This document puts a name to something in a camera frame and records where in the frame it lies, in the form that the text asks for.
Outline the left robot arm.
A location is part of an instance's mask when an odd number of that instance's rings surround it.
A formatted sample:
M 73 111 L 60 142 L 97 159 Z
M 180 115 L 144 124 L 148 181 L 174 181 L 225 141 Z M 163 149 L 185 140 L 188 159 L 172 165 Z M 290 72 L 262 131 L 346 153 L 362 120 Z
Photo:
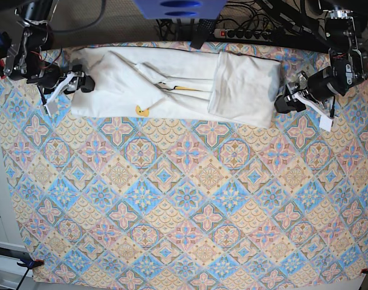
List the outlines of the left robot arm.
M 310 44 L 317 39 L 328 48 L 329 66 L 311 76 L 300 72 L 298 81 L 286 84 L 274 106 L 280 114 L 312 108 L 320 115 L 319 127 L 330 131 L 336 98 L 368 79 L 368 55 L 361 43 L 367 2 L 357 7 L 350 1 L 300 1 L 299 11 L 283 1 L 258 4 L 288 31 L 305 37 Z

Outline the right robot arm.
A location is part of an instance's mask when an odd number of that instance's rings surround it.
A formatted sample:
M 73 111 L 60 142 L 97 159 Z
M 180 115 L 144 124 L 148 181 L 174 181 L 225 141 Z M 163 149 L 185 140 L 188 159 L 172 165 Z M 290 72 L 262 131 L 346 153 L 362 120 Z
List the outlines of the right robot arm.
M 6 49 L 5 62 L 0 63 L 2 77 L 12 80 L 25 79 L 35 85 L 41 97 L 41 110 L 51 116 L 57 111 L 55 99 L 60 94 L 72 94 L 78 90 L 87 93 L 95 88 L 95 81 L 81 65 L 67 71 L 46 61 L 41 52 L 53 44 L 54 31 L 49 22 L 57 1 L 18 1 L 15 14 L 21 18 L 22 36 L 18 43 L 10 43 L 4 34 L 0 45 Z

